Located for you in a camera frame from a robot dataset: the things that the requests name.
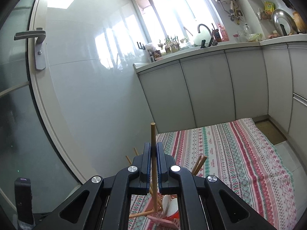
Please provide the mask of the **white rice paddle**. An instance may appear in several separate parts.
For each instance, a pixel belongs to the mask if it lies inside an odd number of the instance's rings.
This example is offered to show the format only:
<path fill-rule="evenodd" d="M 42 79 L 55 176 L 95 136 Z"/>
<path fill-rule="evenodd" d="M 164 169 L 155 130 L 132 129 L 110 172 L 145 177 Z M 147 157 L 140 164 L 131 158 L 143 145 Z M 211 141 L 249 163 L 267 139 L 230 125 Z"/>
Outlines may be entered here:
<path fill-rule="evenodd" d="M 177 198 L 171 195 L 165 195 L 162 199 L 162 215 L 164 217 L 171 217 L 178 211 Z"/>

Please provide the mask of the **white kitchen cabinets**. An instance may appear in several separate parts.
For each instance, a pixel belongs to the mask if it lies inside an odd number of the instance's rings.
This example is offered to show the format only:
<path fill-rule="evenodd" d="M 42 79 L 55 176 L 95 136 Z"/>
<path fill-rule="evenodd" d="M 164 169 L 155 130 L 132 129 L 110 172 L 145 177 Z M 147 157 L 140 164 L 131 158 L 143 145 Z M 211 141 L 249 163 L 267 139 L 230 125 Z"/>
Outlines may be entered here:
<path fill-rule="evenodd" d="M 306 36 L 191 50 L 135 65 L 159 132 L 268 116 L 306 147 Z"/>

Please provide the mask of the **kitchen window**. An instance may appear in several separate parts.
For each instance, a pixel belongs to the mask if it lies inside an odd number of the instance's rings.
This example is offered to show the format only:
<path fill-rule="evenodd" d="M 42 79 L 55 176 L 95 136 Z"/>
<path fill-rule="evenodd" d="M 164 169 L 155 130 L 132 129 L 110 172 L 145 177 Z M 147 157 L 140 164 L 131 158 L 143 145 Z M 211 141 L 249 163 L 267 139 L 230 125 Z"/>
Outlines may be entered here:
<path fill-rule="evenodd" d="M 194 44 L 199 24 L 217 29 L 224 22 L 214 0 L 132 0 L 147 42 L 166 39 L 187 40 Z"/>

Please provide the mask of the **pink perforated utensil basket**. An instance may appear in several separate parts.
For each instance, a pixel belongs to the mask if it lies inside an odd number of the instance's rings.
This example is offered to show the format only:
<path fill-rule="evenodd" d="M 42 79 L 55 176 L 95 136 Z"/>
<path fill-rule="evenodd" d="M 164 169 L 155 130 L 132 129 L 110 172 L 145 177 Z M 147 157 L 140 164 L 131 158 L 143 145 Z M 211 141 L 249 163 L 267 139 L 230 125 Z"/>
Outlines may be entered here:
<path fill-rule="evenodd" d="M 176 195 L 158 193 L 158 211 L 146 215 L 146 218 L 161 229 L 180 229 L 180 214 Z"/>

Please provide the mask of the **patterned striped tablecloth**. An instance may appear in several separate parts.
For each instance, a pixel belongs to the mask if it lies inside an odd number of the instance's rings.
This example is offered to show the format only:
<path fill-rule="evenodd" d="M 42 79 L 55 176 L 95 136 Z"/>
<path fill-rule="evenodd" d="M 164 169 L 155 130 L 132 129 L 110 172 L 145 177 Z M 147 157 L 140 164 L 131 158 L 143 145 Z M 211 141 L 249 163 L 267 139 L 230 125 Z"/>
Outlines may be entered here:
<path fill-rule="evenodd" d="M 276 229 L 295 227 L 292 173 L 251 118 L 160 133 L 156 139 L 184 168 L 192 169 L 199 156 L 206 156 L 198 176 L 217 176 Z"/>

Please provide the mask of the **glass sliding door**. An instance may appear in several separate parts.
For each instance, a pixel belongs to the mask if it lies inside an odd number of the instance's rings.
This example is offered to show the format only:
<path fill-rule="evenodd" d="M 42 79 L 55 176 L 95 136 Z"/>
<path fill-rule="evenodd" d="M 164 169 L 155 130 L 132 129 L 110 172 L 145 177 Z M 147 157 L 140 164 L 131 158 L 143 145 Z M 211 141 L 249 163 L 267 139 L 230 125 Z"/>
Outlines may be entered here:
<path fill-rule="evenodd" d="M 28 30 L 34 1 L 20 0 L 1 28 L 1 207 L 10 221 L 17 218 L 17 178 L 31 181 L 34 213 L 53 211 L 78 186 L 38 114 L 28 42 L 14 40 L 16 33 Z"/>

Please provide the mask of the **black device on floor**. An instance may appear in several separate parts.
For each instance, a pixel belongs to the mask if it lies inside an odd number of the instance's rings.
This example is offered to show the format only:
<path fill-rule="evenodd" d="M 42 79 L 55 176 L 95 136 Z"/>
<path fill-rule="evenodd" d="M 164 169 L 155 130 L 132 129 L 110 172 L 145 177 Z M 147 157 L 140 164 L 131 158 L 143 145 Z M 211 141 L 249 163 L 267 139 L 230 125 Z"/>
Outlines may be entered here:
<path fill-rule="evenodd" d="M 14 182 L 18 229 L 33 229 L 31 180 L 18 177 Z"/>

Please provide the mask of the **black curved faucet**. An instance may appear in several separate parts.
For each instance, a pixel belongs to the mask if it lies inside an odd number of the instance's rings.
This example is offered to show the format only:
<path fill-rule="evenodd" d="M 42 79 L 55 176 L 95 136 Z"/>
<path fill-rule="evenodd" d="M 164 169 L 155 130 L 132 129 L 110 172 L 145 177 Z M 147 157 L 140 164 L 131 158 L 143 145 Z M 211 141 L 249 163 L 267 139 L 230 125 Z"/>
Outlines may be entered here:
<path fill-rule="evenodd" d="M 211 30 L 205 24 L 199 24 L 197 26 L 197 31 L 197 43 L 200 45 L 200 48 L 216 46 L 218 44 L 214 39 Z"/>

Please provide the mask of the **steel pot lid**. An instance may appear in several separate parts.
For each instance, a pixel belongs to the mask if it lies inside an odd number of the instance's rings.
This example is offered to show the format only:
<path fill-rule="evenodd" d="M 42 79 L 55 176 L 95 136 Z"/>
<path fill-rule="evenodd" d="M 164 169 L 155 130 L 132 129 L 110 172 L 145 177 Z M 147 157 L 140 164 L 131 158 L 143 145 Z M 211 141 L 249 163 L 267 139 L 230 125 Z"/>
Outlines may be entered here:
<path fill-rule="evenodd" d="M 272 23 L 280 36 L 298 34 L 298 28 L 294 19 L 282 9 L 276 9 L 273 11 Z"/>

